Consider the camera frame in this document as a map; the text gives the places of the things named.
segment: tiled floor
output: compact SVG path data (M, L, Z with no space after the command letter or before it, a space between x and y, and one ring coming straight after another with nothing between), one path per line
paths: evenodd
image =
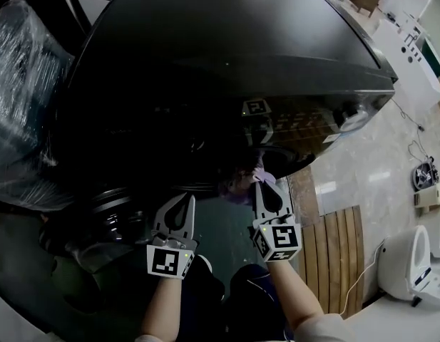
M369 34L383 17L376 10L368 19L358 14L348 1L342 5ZM421 144L434 157L440 176L439 107L435 105L416 117L399 83L395 88L395 101L424 126ZM321 215L360 205L366 265L373 261L374 251L385 237L417 223L411 171L420 161L411 156L408 148L413 140L418 141L416 132L416 125L401 117L400 109L389 101L364 128L340 138L312 164ZM415 144L410 150L415 157L424 159ZM376 279L376 268L372 267L365 276L366 297L377 290Z

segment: human arm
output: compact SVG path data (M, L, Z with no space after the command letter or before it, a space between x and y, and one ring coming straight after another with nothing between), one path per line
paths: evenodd
M144 335L163 342L177 339L180 327L182 280L161 278L142 322Z
M288 261L268 262L267 268L292 330L305 321L324 314L315 295Z

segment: plastic-wrapped object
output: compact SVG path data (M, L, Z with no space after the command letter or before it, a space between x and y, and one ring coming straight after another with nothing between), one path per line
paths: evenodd
M48 114L73 57L24 0L0 9L0 200L59 210L71 202L53 181Z

